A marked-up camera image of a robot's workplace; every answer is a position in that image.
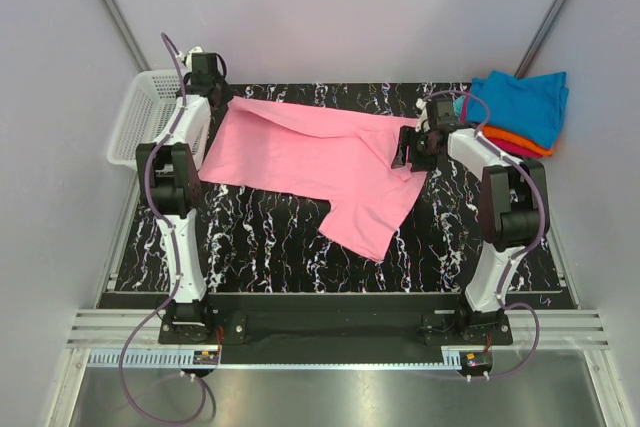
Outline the pink t shirt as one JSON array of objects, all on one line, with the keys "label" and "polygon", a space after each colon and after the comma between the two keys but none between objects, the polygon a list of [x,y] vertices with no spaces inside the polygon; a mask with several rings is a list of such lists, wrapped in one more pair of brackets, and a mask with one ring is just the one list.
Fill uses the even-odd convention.
[{"label": "pink t shirt", "polygon": [[415,120],[256,99],[228,104],[201,180],[327,201],[319,231],[367,259],[384,259],[426,180],[395,169],[401,128]]}]

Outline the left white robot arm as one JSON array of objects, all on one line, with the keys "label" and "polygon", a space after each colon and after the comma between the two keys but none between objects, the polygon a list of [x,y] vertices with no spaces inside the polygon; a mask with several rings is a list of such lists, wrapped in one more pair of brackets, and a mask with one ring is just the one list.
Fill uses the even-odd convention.
[{"label": "left white robot arm", "polygon": [[222,74],[187,73],[179,78],[176,107],[154,140],[136,148],[142,199],[150,208],[166,249],[169,297],[159,342],[203,344],[220,333],[208,302],[196,239],[203,193],[199,178],[212,111],[229,100]]}]

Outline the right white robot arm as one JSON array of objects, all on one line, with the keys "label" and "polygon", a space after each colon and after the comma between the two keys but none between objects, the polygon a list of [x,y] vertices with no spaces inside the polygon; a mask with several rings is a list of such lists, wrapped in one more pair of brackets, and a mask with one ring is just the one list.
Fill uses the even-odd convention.
[{"label": "right white robot arm", "polygon": [[452,321],[439,334],[476,343],[495,336],[505,317],[508,284],[522,259],[549,229],[546,173],[536,160],[518,159],[472,128],[418,132],[402,127],[391,167],[427,172],[442,157],[480,180],[478,222],[482,248],[472,280]]}]

